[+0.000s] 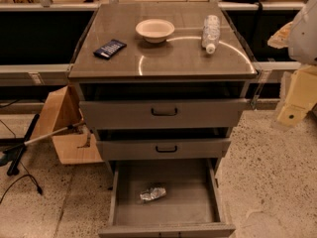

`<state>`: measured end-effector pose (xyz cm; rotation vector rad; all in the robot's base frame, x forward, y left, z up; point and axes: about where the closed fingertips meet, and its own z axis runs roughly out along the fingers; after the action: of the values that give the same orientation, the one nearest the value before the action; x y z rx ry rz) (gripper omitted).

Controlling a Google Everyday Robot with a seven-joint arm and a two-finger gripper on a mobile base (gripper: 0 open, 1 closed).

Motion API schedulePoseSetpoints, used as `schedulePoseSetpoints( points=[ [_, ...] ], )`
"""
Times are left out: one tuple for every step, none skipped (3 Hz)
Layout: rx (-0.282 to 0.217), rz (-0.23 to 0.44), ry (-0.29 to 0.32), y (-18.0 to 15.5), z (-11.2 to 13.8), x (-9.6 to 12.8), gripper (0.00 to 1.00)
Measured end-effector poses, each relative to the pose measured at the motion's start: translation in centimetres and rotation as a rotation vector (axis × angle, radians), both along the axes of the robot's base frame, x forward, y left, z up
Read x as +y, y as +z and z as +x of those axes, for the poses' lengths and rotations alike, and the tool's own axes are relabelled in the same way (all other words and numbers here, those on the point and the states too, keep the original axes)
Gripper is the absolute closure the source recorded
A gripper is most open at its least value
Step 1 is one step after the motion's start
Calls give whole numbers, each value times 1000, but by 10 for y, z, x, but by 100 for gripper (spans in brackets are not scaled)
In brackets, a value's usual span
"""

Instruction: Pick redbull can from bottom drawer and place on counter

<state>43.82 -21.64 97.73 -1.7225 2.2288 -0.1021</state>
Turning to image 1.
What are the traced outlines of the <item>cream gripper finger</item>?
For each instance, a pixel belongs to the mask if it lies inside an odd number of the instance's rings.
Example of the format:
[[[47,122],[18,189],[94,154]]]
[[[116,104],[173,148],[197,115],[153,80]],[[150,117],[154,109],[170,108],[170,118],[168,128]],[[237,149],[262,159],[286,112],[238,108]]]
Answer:
[[[281,80],[276,123],[291,128],[301,122],[317,104],[317,66],[303,64]]]
[[[287,48],[291,26],[292,22],[285,24],[268,39],[267,44],[275,49]]]

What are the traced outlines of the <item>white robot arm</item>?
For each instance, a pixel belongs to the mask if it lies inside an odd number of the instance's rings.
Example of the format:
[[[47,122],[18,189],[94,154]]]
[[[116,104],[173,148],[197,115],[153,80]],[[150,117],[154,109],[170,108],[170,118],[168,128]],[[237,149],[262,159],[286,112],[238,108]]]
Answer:
[[[301,122],[317,104],[317,0],[308,0],[294,19],[272,35],[270,47],[288,48],[291,59],[301,63],[283,75],[281,100],[272,126],[288,130]]]

